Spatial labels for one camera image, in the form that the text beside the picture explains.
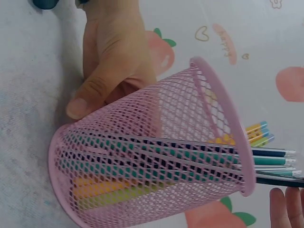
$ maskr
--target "pen holder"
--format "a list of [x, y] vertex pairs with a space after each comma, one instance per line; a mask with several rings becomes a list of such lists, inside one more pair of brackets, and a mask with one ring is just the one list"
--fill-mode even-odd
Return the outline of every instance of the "pen holder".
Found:
[[[206, 143], [227, 134], [233, 152]], [[61, 127], [48, 164], [60, 204], [82, 228], [134, 226], [237, 191], [248, 196], [255, 186], [246, 133], [224, 86], [200, 57]]]

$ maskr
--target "fingernail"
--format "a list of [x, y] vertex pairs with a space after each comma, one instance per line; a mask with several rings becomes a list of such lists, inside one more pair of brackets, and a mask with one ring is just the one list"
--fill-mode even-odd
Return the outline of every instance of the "fingernail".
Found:
[[66, 114], [72, 119], [78, 120], [85, 116], [87, 102], [82, 98], [72, 100], [66, 107]]

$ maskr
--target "hand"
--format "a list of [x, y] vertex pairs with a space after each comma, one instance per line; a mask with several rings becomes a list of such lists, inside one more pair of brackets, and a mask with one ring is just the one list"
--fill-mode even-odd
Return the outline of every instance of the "hand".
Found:
[[76, 120], [156, 82], [138, 0], [90, 0], [84, 10], [85, 82], [66, 109]]
[[270, 191], [271, 228], [304, 228], [304, 190], [287, 188], [285, 196], [278, 189]]

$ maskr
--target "teal object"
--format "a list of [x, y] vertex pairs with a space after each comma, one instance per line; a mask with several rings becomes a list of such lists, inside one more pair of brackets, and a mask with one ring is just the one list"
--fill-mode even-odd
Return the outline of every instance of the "teal object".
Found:
[[53, 9], [59, 0], [33, 0], [33, 4], [42, 10]]

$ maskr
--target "finger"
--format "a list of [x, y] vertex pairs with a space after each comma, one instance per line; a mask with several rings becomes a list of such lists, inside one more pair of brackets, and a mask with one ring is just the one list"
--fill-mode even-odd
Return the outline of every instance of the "finger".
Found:
[[304, 216], [304, 189], [301, 189], [300, 195], [301, 195], [302, 213]]
[[301, 196], [298, 188], [287, 188], [285, 192], [287, 213], [292, 228], [303, 228]]
[[99, 64], [96, 42], [97, 26], [96, 20], [88, 21], [85, 25], [83, 40], [83, 70], [85, 79], [93, 73]]
[[156, 83], [156, 76], [153, 67], [149, 62], [142, 63], [137, 68], [134, 75], [127, 77], [119, 86], [109, 95], [106, 102], [112, 103], [128, 94], [131, 94], [146, 86]]
[[130, 74], [126, 64], [119, 57], [101, 61], [67, 105], [67, 115], [78, 120], [102, 107], [109, 94]]
[[270, 222], [271, 228], [292, 228], [287, 215], [284, 194], [278, 188], [270, 191]]

